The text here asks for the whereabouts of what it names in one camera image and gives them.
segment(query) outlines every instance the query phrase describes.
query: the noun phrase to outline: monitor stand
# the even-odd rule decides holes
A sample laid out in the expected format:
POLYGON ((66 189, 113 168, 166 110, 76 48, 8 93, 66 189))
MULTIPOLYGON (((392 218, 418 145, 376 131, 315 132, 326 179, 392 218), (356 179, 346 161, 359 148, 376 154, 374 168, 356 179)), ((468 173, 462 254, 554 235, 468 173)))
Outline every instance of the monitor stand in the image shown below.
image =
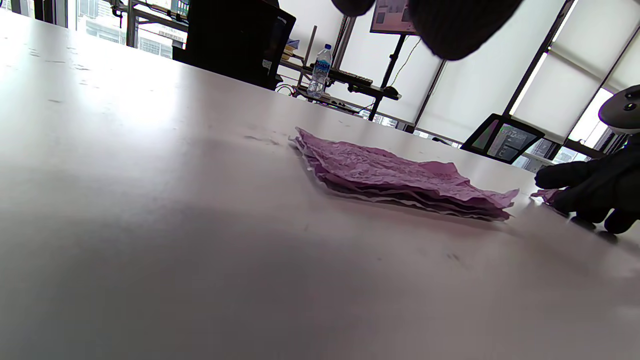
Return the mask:
MULTIPOLYGON (((406 35, 400 35, 400 39, 398 39, 398 43, 396 45, 396 50, 393 54, 389 55, 391 61, 389 61, 389 66, 387 67, 387 72, 385 73, 384 79, 382 79, 382 85, 380 85, 380 89, 384 91, 389 79, 391 78, 391 73, 396 66, 396 62, 398 61, 398 57, 400 56, 400 50, 402 49, 402 44, 406 40, 406 35)), ((371 112, 369 113, 369 121, 373 121, 373 118, 376 116, 378 112, 378 106, 380 105, 380 101, 382 101, 383 96, 376 96, 376 101, 373 103, 373 108, 371 108, 371 112)))

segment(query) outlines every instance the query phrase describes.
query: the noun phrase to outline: cable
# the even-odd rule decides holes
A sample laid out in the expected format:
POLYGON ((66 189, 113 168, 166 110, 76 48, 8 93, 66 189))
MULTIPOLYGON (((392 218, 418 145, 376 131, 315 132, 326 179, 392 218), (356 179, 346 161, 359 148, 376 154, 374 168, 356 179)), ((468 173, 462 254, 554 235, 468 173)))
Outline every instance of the cable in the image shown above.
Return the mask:
POLYGON ((364 108, 362 108, 362 109, 358 110, 358 114, 359 114, 362 110, 364 110, 364 109, 366 109, 366 108, 369 108, 369 107, 373 106, 373 104, 375 104, 375 103, 376 103, 376 101, 375 101, 375 100, 373 100, 373 102, 372 102, 372 103, 370 103, 369 105, 365 106, 364 108))
POLYGON ((393 82, 391 82, 391 85, 389 85, 389 86, 394 86, 394 84, 396 83, 396 80, 398 80, 398 75, 400 75, 400 72, 402 71, 402 69, 404 68, 406 63, 409 62, 409 58, 411 58, 411 54, 413 54, 413 50, 415 50, 415 48, 418 47, 418 44, 420 43, 420 41, 422 41, 422 40, 420 38, 418 38, 418 42, 415 43, 415 45, 413 46, 413 49, 411 49, 411 51, 409 52, 409 56, 406 57, 406 60, 404 61, 404 64, 402 64, 402 66, 400 67, 398 72, 396 72, 396 76, 394 77, 393 82))
POLYGON ((280 92, 282 89, 287 89, 289 91, 289 96, 293 96, 296 93, 296 89, 289 84, 280 84, 276 86, 276 92, 280 92))

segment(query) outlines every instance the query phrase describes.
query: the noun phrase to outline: monitor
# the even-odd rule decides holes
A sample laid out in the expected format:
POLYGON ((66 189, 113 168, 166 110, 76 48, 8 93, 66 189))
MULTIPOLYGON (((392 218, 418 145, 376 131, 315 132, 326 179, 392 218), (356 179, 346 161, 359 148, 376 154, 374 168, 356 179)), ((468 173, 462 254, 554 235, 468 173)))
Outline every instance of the monitor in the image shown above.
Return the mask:
POLYGON ((409 19, 408 2, 409 0, 376 0, 371 32, 417 35, 409 19))

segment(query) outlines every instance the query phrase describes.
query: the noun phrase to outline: keyboard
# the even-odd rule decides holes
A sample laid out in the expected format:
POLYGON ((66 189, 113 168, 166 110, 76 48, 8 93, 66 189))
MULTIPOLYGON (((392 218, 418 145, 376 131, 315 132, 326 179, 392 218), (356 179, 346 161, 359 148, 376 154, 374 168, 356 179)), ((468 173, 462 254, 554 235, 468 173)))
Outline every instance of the keyboard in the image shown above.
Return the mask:
POLYGON ((329 69, 329 78, 347 84, 358 84, 365 86, 371 86, 373 84, 373 80, 371 79, 363 78, 362 76, 336 69, 329 69))

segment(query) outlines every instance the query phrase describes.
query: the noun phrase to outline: computer screen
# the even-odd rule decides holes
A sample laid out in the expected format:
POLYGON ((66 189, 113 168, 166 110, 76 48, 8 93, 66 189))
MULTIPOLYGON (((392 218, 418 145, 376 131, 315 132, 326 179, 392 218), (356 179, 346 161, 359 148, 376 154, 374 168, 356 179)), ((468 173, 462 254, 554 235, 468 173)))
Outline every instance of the computer screen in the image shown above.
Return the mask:
POLYGON ((376 0, 372 33, 416 35, 409 19, 409 0, 376 0))
MULTIPOLYGON (((484 151, 484 148, 498 125, 499 121, 494 120, 471 146, 475 150, 484 151)), ((525 146, 531 145, 531 142, 537 139, 537 137, 537 135, 528 133, 525 130, 503 124, 493 139, 487 155, 511 161, 525 146)))

